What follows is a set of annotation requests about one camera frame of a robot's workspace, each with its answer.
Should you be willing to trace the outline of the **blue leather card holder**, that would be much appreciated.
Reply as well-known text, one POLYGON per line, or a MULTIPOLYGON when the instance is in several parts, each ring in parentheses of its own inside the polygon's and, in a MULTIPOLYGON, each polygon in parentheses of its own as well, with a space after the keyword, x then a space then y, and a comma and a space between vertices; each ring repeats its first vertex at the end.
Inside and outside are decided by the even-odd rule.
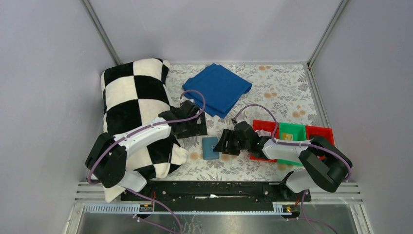
POLYGON ((219 152, 215 152, 214 148, 218 143, 216 136, 202 138, 202 154, 204 160, 216 160, 220 158, 219 152))

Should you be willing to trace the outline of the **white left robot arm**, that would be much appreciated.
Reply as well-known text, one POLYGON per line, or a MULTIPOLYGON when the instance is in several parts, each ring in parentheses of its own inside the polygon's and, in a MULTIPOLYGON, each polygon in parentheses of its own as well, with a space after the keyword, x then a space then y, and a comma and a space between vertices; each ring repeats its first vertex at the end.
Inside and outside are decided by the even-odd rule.
POLYGON ((147 180, 139 172, 126 168, 127 159, 156 141, 188 130, 204 109, 186 100, 180 107, 161 112, 149 123, 123 134, 100 134, 85 162, 89 169, 87 182, 100 183, 105 188, 120 186, 133 192, 141 191, 147 180))

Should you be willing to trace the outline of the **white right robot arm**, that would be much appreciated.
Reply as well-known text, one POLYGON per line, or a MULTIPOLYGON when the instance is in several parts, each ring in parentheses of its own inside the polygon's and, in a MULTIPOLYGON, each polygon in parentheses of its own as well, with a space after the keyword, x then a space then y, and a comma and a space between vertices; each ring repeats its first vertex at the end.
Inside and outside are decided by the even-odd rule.
POLYGON ((237 123, 233 130, 223 130, 213 150, 228 155, 248 151, 257 158, 299 163, 304 169, 284 178, 285 185, 294 193, 316 187, 334 193, 351 175, 353 166, 348 157, 322 136, 304 141, 260 136, 245 121, 237 123))

